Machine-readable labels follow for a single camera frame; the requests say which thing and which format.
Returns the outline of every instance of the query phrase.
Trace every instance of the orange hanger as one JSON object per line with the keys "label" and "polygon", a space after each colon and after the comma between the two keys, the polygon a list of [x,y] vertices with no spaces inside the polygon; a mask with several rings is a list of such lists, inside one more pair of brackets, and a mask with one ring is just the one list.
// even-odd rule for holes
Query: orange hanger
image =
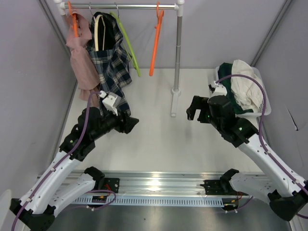
{"label": "orange hanger", "polygon": [[78,25],[77,25],[77,21],[76,21],[76,14],[73,13],[71,2],[68,1],[67,4],[68,4],[69,13],[70,13],[70,15],[73,19],[74,34],[75,34],[75,37],[78,37]]}
{"label": "orange hanger", "polygon": [[156,28],[156,35],[155,35],[152,61],[151,61],[151,66],[150,66],[150,76],[152,76],[153,72],[154,72],[154,66],[155,66],[155,59],[156,59],[160,29],[162,27],[162,22],[163,22],[163,17],[164,17],[164,10],[162,10],[160,13],[158,13],[158,7],[159,7],[159,2],[157,2],[157,7],[156,7],[156,15],[157,15],[158,23],[157,23],[157,26],[155,27]]}

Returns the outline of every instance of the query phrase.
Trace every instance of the green hanger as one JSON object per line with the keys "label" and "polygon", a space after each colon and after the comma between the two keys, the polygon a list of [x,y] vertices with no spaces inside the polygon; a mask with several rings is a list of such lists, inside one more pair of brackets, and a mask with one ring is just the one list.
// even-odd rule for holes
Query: green hanger
{"label": "green hanger", "polygon": [[117,23],[119,24],[119,26],[120,26],[120,28],[121,28],[121,31],[122,31],[122,33],[123,33],[125,39],[126,39],[126,42],[127,42],[128,47],[129,47],[129,50],[130,50],[131,55],[130,55],[129,52],[127,51],[126,46],[124,45],[125,51],[126,51],[126,53],[128,54],[130,60],[132,61],[133,65],[134,65],[134,68],[137,70],[138,76],[141,77],[141,73],[140,73],[140,69],[139,69],[138,63],[137,63],[137,59],[136,59],[135,53],[134,53],[134,51],[133,51],[133,48],[132,48],[132,46],[131,46],[131,43],[130,43],[130,41],[129,41],[129,38],[128,38],[128,36],[127,36],[127,33],[126,33],[126,31],[125,31],[125,29],[124,29],[124,27],[123,27],[123,25],[122,25],[122,23],[121,23],[119,17],[118,17],[114,12],[110,12],[110,14],[111,14],[112,17],[114,17],[114,18],[116,19]]}

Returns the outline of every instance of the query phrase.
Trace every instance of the clothing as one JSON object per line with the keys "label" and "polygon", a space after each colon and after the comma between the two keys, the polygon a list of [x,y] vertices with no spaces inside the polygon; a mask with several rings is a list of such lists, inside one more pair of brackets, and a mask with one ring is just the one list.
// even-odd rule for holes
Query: clothing
{"label": "clothing", "polygon": [[[229,64],[229,63],[223,63],[222,65],[220,65],[219,70],[218,70],[218,78],[221,79],[225,76],[231,75],[232,66],[233,66],[233,64]],[[231,90],[231,79],[230,78],[225,79],[221,83],[227,89],[227,98],[230,100],[230,102],[233,106],[234,113],[240,115],[240,114],[244,114],[244,113],[247,113],[247,112],[253,112],[252,109],[243,110],[241,108],[241,106],[239,106],[237,104],[235,97],[234,97],[234,94]]]}
{"label": "clothing", "polygon": [[[73,27],[70,26],[66,45],[71,51],[71,65],[78,80],[78,87],[80,88],[79,97],[87,101],[91,92],[99,91],[98,85],[100,84],[100,79],[92,59],[85,49],[88,41],[92,39],[89,23],[80,14],[77,14],[77,18],[79,21],[79,37],[75,37]],[[91,104],[92,106],[99,106],[99,100],[96,95],[92,96]]]}
{"label": "clothing", "polygon": [[[95,51],[95,18],[100,14],[103,15],[104,24],[106,27],[106,36],[104,41],[105,50]],[[104,31],[104,28],[102,28],[103,23],[99,24],[99,26],[101,28],[98,28],[98,34],[100,34],[101,31]],[[122,87],[132,82],[129,75],[129,57],[125,50],[121,47],[123,35],[117,26],[116,20],[109,14],[97,12],[93,16],[90,30],[92,33],[92,40],[88,42],[87,50],[99,74],[101,90],[106,93],[113,92],[120,96],[121,101],[118,108],[130,115],[129,105],[122,91]]]}
{"label": "clothing", "polygon": [[[263,86],[262,80],[255,75],[252,67],[242,60],[235,60],[233,62],[231,72],[232,74],[241,74],[254,78]],[[257,84],[247,78],[232,77],[231,90],[235,101],[243,110],[253,109],[254,112],[259,112],[259,107],[263,102],[263,95]]]}

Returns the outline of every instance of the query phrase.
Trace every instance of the white cloth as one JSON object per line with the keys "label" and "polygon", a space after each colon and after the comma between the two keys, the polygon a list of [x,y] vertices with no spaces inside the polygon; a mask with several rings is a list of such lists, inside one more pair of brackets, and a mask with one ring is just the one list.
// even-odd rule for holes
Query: white cloth
{"label": "white cloth", "polygon": [[[263,86],[262,80],[255,75],[252,67],[242,60],[235,60],[233,62],[231,73],[254,78],[261,86]],[[252,109],[254,112],[259,111],[259,107],[263,101],[263,95],[257,84],[247,78],[232,77],[231,90],[234,94],[235,101],[243,110]]]}

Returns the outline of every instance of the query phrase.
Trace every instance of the green plaid fabric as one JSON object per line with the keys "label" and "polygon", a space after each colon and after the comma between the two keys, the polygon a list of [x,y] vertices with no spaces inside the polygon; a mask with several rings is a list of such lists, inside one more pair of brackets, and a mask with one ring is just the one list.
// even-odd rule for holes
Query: green plaid fabric
{"label": "green plaid fabric", "polygon": [[[115,39],[115,45],[111,50],[95,51],[94,45],[94,26],[98,15],[103,15],[103,19],[106,25],[106,33],[109,33],[108,37],[112,36]],[[129,57],[126,51],[121,47],[123,41],[123,35],[117,25],[116,19],[110,14],[96,12],[91,22],[90,30],[92,33],[92,40],[87,44],[87,51],[97,69],[97,72],[101,81],[101,90],[109,93],[113,92],[121,97],[121,101],[118,105],[118,109],[127,112],[130,115],[129,105],[125,99],[122,87],[131,83],[131,77],[129,74]]]}

